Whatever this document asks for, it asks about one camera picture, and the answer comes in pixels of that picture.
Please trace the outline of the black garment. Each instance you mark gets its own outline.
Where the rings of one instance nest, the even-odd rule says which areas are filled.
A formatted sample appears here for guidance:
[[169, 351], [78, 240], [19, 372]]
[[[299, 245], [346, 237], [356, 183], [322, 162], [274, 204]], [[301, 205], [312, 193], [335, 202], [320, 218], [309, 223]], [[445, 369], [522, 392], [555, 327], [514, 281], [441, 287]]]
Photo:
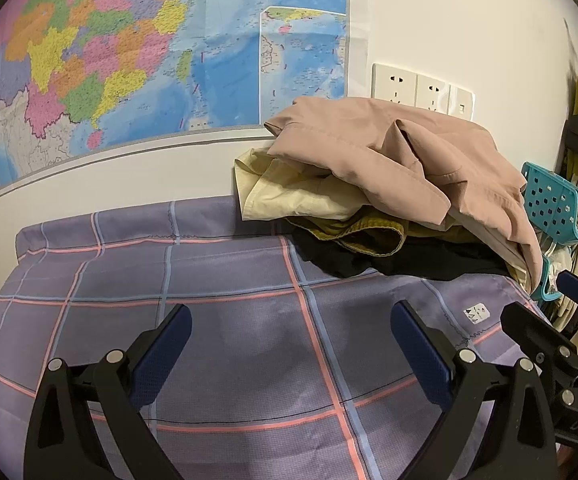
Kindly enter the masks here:
[[409, 237], [393, 256], [378, 257], [317, 240], [304, 230], [293, 232], [291, 238], [303, 260], [335, 278], [351, 278], [368, 269], [388, 276], [434, 281], [452, 281], [464, 274], [511, 276], [505, 260], [479, 240], [456, 243], [435, 237]]

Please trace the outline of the purple plaid bed sheet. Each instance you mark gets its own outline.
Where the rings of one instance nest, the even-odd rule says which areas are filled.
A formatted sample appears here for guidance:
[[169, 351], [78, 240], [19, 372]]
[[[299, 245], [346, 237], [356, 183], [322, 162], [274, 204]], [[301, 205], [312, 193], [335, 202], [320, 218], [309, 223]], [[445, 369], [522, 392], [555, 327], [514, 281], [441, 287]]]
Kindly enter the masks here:
[[[521, 353], [499, 324], [528, 304], [511, 278], [452, 281], [367, 270], [335, 278], [287, 226], [245, 222], [231, 197], [28, 226], [0, 290], [0, 467], [18, 479], [49, 360], [126, 349], [175, 304], [193, 331], [144, 419], [187, 479], [395, 479], [438, 419], [390, 328], [408, 301], [482, 360]], [[473, 325], [464, 309], [485, 304]]]

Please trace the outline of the white wall socket left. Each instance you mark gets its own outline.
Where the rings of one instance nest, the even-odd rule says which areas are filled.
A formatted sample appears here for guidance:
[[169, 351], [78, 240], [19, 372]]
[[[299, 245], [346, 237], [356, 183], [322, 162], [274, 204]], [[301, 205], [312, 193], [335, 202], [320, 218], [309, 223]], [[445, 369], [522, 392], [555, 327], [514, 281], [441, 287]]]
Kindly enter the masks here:
[[371, 97], [396, 104], [414, 106], [417, 75], [409, 70], [375, 63], [371, 74]]

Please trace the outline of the white wall socket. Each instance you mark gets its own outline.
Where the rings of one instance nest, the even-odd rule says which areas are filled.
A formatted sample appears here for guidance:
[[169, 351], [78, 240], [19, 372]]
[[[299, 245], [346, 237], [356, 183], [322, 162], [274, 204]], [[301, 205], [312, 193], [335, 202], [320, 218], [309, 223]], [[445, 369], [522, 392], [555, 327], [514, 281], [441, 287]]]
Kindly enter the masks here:
[[417, 75], [409, 70], [375, 63], [371, 74], [371, 97], [396, 104], [414, 106]]
[[417, 75], [415, 107], [448, 113], [450, 84], [426, 75]]

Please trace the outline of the white wall socket middle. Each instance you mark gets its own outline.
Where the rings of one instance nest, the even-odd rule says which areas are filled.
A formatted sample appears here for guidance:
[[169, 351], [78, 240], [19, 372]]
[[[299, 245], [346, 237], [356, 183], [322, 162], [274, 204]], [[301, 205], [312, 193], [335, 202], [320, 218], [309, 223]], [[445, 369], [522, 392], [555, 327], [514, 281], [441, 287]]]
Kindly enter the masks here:
[[426, 75], [417, 75], [415, 107], [448, 113], [450, 84]]

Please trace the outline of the cream yellow garment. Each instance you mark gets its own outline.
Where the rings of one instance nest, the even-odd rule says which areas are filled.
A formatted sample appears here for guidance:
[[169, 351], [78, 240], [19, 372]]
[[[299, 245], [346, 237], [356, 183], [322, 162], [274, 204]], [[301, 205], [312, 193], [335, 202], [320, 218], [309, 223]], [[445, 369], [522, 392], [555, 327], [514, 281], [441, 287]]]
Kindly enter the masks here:
[[241, 218], [246, 221], [347, 220], [369, 204], [363, 191], [331, 172], [285, 162], [261, 148], [235, 159], [234, 176]]

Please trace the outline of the pink zip jacket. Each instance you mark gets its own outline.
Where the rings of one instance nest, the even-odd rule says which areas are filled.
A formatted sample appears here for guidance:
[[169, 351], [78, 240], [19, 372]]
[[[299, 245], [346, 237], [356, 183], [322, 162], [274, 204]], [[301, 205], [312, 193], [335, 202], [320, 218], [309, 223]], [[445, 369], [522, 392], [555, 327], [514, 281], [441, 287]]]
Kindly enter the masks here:
[[537, 288], [543, 256], [526, 181], [483, 127], [383, 100], [315, 96], [264, 125], [275, 136], [270, 155], [329, 171], [392, 217], [435, 231], [462, 226], [518, 271], [527, 292]]

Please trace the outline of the olive green garment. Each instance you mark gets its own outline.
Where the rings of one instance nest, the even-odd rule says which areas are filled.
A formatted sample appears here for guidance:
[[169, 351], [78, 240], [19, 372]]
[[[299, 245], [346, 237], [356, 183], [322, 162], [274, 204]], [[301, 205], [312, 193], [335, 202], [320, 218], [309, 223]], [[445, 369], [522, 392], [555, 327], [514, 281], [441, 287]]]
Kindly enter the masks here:
[[320, 242], [335, 243], [349, 252], [373, 257], [393, 256], [411, 236], [437, 238], [449, 243], [475, 241], [472, 233], [453, 220], [441, 226], [426, 226], [389, 216], [369, 206], [362, 206], [352, 217], [344, 220], [316, 217], [287, 217], [286, 220]]

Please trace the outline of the colourful wall map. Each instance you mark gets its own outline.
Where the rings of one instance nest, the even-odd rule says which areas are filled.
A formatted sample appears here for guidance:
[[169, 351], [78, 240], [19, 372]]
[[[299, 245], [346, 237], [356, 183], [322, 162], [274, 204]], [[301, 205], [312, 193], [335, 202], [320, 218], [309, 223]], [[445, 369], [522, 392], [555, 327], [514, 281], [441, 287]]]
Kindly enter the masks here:
[[0, 196], [367, 93], [369, 0], [0, 0]]

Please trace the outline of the teal perforated plastic basket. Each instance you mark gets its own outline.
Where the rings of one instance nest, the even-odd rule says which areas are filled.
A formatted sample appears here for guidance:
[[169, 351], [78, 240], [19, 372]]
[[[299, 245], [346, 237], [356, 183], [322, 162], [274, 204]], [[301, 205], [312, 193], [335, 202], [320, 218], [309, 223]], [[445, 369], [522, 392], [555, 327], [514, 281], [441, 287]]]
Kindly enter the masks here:
[[532, 298], [554, 301], [561, 297], [556, 277], [578, 247], [578, 187], [532, 162], [524, 162], [521, 172], [524, 209], [543, 255], [542, 277]]

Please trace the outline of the white sheet label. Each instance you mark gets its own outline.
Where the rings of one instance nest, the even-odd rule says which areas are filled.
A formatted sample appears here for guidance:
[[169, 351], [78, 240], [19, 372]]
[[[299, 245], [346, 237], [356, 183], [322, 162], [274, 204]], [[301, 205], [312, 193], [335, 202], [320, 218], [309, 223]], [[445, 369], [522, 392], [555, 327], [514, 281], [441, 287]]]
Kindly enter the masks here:
[[479, 304], [464, 309], [464, 315], [473, 325], [478, 325], [490, 318], [490, 310], [485, 304], [479, 302]]

